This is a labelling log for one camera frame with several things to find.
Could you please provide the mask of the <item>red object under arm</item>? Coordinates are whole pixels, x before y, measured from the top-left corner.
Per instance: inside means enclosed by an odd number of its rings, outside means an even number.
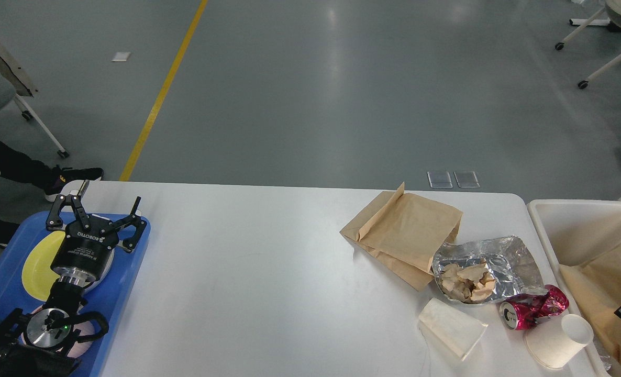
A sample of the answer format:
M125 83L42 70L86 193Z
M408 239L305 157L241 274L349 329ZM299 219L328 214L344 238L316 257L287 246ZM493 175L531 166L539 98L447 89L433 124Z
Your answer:
M559 287L547 284L536 294L518 294L501 302L498 313L505 327L524 331L536 327L541 320L562 314L570 305Z

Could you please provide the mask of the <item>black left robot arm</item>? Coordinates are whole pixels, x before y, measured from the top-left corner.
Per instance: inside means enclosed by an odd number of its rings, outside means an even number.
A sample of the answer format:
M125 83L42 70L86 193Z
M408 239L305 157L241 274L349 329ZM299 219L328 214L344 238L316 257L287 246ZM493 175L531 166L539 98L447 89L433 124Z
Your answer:
M145 256L150 225L89 213L88 182L24 220L0 258L0 376L98 376Z

